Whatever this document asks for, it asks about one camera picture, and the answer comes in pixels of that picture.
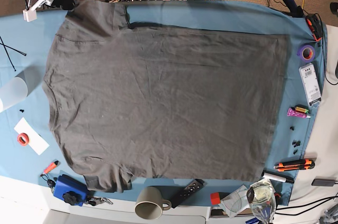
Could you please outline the orange marker pen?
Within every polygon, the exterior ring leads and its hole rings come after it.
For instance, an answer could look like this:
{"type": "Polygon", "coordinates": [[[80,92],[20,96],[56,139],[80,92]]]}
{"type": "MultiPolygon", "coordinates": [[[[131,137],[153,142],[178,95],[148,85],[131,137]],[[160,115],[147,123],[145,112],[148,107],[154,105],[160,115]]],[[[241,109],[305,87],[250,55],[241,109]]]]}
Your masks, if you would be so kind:
{"type": "Polygon", "coordinates": [[[58,166],[58,164],[59,164],[59,161],[58,161],[58,160],[56,160],[56,161],[50,163],[49,166],[46,167],[46,168],[43,170],[43,172],[42,172],[42,174],[40,175],[40,177],[42,177],[42,176],[44,176],[44,175],[47,175],[49,172],[51,172],[53,169],[55,169],[55,168],[58,166]]]}

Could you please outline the orange black utility knife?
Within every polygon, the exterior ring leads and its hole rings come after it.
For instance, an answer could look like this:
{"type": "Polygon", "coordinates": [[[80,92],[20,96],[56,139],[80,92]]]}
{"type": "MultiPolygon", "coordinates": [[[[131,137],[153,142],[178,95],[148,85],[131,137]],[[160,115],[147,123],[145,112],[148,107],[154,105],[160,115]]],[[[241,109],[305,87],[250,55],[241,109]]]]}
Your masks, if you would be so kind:
{"type": "Polygon", "coordinates": [[[295,171],[295,170],[310,170],[315,167],[315,162],[311,159],[299,159],[288,162],[280,162],[274,169],[278,172],[295,171]]]}

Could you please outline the clear wine glass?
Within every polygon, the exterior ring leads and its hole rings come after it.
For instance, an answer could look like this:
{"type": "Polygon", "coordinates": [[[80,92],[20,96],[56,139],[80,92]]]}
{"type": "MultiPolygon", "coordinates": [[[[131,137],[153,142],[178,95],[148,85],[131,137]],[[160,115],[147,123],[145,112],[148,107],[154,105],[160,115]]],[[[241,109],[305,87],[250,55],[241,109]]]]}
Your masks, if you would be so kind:
{"type": "Polygon", "coordinates": [[[253,215],[261,223],[273,222],[277,204],[275,189],[269,179],[253,183],[247,191],[247,200],[253,215]]]}

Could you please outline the metal keys carabiner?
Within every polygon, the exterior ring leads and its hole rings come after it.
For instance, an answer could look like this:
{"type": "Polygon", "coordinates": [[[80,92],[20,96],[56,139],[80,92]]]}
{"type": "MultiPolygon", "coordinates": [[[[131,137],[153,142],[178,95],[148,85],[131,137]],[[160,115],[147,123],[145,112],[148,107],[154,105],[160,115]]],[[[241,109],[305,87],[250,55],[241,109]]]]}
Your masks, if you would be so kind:
{"type": "Polygon", "coordinates": [[[110,199],[103,198],[103,197],[92,197],[92,198],[86,198],[85,201],[86,204],[89,204],[91,206],[98,206],[99,204],[107,203],[109,205],[113,205],[110,199]]]}

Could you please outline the orange tape roll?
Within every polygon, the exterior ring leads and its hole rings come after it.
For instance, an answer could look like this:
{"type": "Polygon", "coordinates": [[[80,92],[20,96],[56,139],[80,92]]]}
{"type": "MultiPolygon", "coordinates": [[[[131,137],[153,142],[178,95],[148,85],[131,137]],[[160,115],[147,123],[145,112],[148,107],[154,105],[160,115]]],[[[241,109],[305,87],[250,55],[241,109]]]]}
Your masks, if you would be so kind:
{"type": "Polygon", "coordinates": [[[20,133],[17,136],[17,142],[22,146],[26,146],[29,145],[30,139],[26,133],[20,133]]]}

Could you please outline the black power adapter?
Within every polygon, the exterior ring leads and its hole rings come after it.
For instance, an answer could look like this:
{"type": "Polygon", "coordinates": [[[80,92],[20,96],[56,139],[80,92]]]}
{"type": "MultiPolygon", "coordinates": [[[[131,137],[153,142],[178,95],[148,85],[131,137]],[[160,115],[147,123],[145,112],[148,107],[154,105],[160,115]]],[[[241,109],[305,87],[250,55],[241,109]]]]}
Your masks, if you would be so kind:
{"type": "Polygon", "coordinates": [[[323,179],[323,178],[315,178],[311,186],[322,186],[322,187],[333,187],[337,184],[335,179],[323,179]]]}

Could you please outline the blue black clamp tool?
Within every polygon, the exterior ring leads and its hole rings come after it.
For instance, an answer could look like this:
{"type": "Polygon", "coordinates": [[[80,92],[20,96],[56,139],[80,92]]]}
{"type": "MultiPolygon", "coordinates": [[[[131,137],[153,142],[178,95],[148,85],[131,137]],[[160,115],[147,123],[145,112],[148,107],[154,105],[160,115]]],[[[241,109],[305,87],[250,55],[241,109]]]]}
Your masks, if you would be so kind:
{"type": "Polygon", "coordinates": [[[302,18],[304,17],[303,9],[300,5],[297,5],[295,0],[282,0],[286,7],[290,11],[290,16],[302,18]]]}

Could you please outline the folded clear plastic bag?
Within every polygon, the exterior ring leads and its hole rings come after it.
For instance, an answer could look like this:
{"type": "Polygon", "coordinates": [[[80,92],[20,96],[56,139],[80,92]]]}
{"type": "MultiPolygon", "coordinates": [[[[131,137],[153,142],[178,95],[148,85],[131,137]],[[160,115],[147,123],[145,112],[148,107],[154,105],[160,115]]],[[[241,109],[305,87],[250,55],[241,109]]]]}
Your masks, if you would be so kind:
{"type": "Polygon", "coordinates": [[[248,188],[242,185],[220,201],[220,208],[230,217],[233,218],[239,213],[249,208],[247,199],[248,188]]]}

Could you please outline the purple tape roll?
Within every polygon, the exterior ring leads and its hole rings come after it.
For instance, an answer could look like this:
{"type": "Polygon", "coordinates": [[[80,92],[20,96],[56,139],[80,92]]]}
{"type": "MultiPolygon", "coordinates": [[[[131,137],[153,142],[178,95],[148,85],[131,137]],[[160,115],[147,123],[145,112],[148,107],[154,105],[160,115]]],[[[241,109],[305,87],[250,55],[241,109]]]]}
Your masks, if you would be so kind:
{"type": "Polygon", "coordinates": [[[297,56],[303,62],[312,62],[315,59],[315,49],[312,45],[306,44],[298,49],[297,56]]]}

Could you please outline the purple glue tube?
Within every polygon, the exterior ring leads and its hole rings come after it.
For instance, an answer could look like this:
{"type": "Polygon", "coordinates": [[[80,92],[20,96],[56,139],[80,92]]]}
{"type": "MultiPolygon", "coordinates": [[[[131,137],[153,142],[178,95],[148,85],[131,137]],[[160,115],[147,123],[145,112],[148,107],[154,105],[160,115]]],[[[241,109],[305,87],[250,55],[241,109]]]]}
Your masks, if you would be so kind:
{"type": "Polygon", "coordinates": [[[301,111],[296,111],[292,108],[289,108],[287,111],[287,116],[290,117],[298,117],[298,118],[310,118],[311,116],[307,113],[303,113],[301,111]]]}

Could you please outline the black remote control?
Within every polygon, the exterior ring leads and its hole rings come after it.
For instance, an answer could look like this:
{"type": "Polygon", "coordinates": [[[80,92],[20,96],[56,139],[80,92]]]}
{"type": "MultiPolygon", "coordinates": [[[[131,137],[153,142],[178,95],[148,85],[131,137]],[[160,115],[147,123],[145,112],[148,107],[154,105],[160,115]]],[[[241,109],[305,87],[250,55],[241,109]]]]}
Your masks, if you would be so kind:
{"type": "Polygon", "coordinates": [[[176,208],[181,205],[185,200],[190,198],[192,195],[199,192],[204,187],[204,181],[201,179],[195,179],[191,181],[183,189],[179,189],[170,199],[171,208],[176,208]]]}

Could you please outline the black zip tie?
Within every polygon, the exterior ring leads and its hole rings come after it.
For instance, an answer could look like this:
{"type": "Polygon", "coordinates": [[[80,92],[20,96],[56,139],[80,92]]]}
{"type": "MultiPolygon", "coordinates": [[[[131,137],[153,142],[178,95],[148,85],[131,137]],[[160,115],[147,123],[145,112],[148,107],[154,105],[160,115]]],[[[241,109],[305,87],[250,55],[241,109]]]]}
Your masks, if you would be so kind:
{"type": "Polygon", "coordinates": [[[4,52],[5,52],[5,54],[6,54],[6,57],[8,58],[8,61],[9,61],[10,65],[11,65],[11,67],[13,68],[14,72],[16,72],[17,69],[16,69],[16,67],[15,67],[15,65],[14,65],[14,63],[13,63],[13,61],[12,61],[11,54],[12,54],[13,52],[15,52],[15,53],[17,53],[17,54],[20,54],[21,56],[26,57],[26,56],[27,56],[27,53],[25,53],[25,52],[23,52],[23,51],[20,51],[20,50],[14,48],[14,47],[12,47],[12,46],[9,46],[9,45],[5,44],[4,39],[2,38],[2,36],[0,37],[0,40],[1,40],[1,47],[4,49],[4,52]]]}

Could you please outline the white black marker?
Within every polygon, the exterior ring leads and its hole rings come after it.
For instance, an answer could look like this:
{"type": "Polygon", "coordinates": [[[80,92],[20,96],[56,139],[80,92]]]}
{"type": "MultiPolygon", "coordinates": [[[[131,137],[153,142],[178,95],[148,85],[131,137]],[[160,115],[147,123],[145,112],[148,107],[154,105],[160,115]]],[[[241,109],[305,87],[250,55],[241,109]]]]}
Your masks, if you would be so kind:
{"type": "Polygon", "coordinates": [[[287,177],[284,177],[284,176],[272,174],[272,173],[269,173],[269,172],[266,172],[266,171],[262,172],[261,177],[265,178],[265,179],[270,179],[270,180],[282,182],[282,183],[294,184],[294,180],[292,178],[287,178],[287,177]]]}

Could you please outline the blue block with black knob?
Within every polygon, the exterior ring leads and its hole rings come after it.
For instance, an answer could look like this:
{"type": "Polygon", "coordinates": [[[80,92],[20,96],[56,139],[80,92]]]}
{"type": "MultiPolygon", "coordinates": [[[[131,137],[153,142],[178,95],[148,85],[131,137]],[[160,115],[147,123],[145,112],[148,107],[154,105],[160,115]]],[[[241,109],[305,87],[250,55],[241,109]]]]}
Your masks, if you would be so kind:
{"type": "Polygon", "coordinates": [[[58,176],[53,192],[54,197],[80,207],[86,202],[88,194],[86,185],[65,174],[58,176]]]}

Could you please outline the orange black tape measure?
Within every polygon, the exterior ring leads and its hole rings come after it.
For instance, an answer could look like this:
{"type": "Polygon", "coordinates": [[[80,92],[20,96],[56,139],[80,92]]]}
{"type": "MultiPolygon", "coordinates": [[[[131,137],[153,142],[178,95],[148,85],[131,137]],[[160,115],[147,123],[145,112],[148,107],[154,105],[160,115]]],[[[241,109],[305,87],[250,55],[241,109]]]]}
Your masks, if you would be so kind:
{"type": "Polygon", "coordinates": [[[305,18],[314,40],[316,42],[320,41],[323,38],[321,21],[318,19],[316,14],[308,14],[305,18]]]}

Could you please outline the frosted plastic cup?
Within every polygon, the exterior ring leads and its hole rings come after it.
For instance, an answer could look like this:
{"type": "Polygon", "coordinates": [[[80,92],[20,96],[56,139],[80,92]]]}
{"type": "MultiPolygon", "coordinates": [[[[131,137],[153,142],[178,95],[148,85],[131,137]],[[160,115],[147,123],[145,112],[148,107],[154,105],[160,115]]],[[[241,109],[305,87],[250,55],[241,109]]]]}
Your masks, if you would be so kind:
{"type": "Polygon", "coordinates": [[[26,82],[14,77],[1,87],[1,112],[23,101],[28,96],[26,82]]]}

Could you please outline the grey T-shirt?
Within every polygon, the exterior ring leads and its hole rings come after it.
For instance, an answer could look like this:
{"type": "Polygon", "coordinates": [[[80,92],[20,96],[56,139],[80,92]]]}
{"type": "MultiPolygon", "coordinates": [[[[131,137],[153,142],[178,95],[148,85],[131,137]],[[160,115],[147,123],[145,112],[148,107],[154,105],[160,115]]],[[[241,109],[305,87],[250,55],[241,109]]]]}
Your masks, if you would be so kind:
{"type": "Polygon", "coordinates": [[[50,131],[90,190],[132,179],[260,178],[288,60],[284,34],[133,25],[81,1],[49,51],[50,131]]]}

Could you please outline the beige ceramic mug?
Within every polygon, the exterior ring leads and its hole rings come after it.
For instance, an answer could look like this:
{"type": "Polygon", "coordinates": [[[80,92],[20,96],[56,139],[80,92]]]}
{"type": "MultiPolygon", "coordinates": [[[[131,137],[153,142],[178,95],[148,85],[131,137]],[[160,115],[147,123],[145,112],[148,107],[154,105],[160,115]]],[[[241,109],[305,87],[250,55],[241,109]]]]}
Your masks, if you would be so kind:
{"type": "Polygon", "coordinates": [[[140,192],[134,211],[142,219],[155,220],[162,216],[163,211],[171,208],[171,202],[163,199],[159,189],[148,186],[140,192]]]}

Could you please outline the white paper sheet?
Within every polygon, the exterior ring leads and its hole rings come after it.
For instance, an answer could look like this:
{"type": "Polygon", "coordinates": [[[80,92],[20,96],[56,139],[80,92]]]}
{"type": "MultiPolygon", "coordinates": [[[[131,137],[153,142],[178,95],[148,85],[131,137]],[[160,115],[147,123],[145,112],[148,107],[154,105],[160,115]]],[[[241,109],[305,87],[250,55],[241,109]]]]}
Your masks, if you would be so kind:
{"type": "Polygon", "coordinates": [[[23,117],[14,127],[14,130],[20,133],[26,133],[30,139],[29,146],[37,155],[41,155],[48,147],[49,144],[45,141],[26,121],[23,117]]]}

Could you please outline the red cube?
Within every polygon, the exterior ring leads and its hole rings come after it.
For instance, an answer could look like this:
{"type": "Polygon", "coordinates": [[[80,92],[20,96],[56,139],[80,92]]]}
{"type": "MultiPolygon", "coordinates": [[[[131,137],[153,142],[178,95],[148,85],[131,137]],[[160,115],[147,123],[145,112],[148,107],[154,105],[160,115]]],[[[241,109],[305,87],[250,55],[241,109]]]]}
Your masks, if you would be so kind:
{"type": "Polygon", "coordinates": [[[211,193],[210,200],[212,205],[217,205],[221,203],[220,194],[219,192],[211,193]]]}

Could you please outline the white labelled package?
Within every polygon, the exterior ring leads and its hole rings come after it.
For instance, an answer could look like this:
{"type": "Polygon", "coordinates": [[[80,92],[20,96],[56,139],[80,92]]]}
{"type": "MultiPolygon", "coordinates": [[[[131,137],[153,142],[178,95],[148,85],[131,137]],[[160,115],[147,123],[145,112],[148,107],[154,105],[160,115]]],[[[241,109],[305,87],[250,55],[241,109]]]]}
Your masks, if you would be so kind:
{"type": "Polygon", "coordinates": [[[312,107],[321,102],[322,96],[314,65],[308,63],[300,67],[299,74],[301,76],[308,105],[312,107]]]}

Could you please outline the yellow green battery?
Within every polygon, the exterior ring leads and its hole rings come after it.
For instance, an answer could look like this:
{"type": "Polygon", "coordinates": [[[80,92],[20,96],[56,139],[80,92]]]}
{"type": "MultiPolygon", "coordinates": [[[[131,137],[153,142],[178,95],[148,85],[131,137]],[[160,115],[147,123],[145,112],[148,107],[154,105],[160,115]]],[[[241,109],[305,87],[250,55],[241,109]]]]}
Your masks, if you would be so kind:
{"type": "Polygon", "coordinates": [[[297,112],[300,112],[300,113],[305,113],[305,114],[309,113],[309,110],[307,108],[302,107],[302,106],[295,106],[294,109],[297,112]]]}

